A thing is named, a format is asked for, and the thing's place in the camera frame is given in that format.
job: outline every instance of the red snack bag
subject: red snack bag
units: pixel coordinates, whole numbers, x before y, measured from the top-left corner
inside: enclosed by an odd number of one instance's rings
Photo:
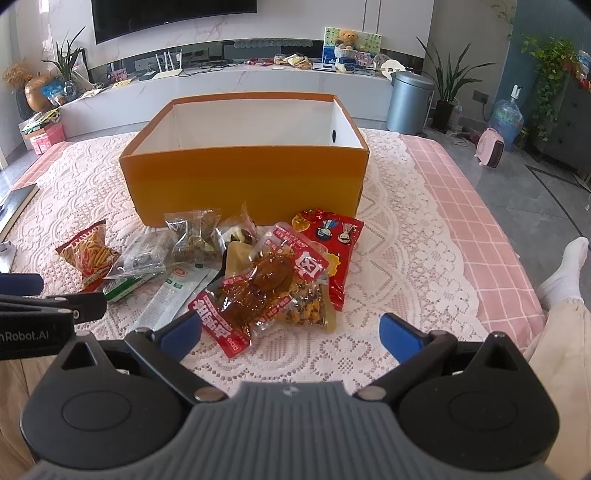
[[[294,301],[296,286],[326,282],[328,262],[286,223],[270,228],[249,260],[245,271],[214,282],[189,304],[230,358]]]
[[[105,245],[105,225],[105,220],[96,222],[56,248],[82,274],[82,291],[96,290],[119,258],[119,252]]]
[[[312,240],[313,245],[329,260],[329,295],[335,309],[341,311],[345,302],[345,280],[353,247],[363,229],[355,218],[323,210],[304,210],[293,217],[295,231]]]

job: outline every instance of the black floor line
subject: black floor line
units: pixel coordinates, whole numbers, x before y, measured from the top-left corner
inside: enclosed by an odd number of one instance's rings
[[[581,229],[577,226],[577,224],[574,222],[573,218],[569,215],[569,213],[566,211],[566,208],[564,208],[562,206],[562,203],[559,202],[558,198],[556,198],[556,196],[554,195],[554,193],[552,193],[552,191],[547,187],[547,185],[542,181],[542,179],[540,177],[537,176],[536,172],[539,173],[543,173],[545,175],[549,175],[550,177],[554,177],[555,179],[564,181],[566,183],[570,183],[573,184],[571,182],[569,182],[568,180],[565,180],[557,175],[554,175],[550,172],[544,171],[544,170],[540,170],[539,168],[535,168],[535,167],[530,167],[529,165],[526,165],[527,169],[531,172],[531,174],[538,179],[538,181],[542,184],[542,186],[546,189],[546,191],[550,194],[550,196],[554,199],[554,201],[558,204],[558,206],[562,209],[562,211],[564,212],[564,214],[566,215],[566,218],[568,218],[570,220],[570,223],[573,224],[573,226],[575,227],[576,231],[579,233],[580,236],[584,236],[583,232],[581,231]],[[587,191],[586,189],[584,189],[581,185],[576,185],[577,187],[580,187],[581,189]]]

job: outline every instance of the pink plaid bedspread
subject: pink plaid bedspread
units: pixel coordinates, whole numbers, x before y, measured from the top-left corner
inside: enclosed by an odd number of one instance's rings
[[[402,138],[463,254],[464,274],[480,301],[478,319],[487,331],[505,332],[524,349],[542,331],[545,316],[509,240],[439,143]]]

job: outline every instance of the silver trash can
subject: silver trash can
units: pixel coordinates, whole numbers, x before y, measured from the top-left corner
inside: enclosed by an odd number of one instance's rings
[[[435,82],[413,72],[396,72],[392,75],[392,87],[386,128],[406,135],[421,133],[435,91]]]

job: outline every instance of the dried flower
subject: dried flower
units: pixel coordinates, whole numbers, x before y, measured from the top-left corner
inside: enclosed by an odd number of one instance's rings
[[[31,69],[25,60],[13,62],[2,74],[4,83],[13,89],[24,88],[25,84],[32,78]]]

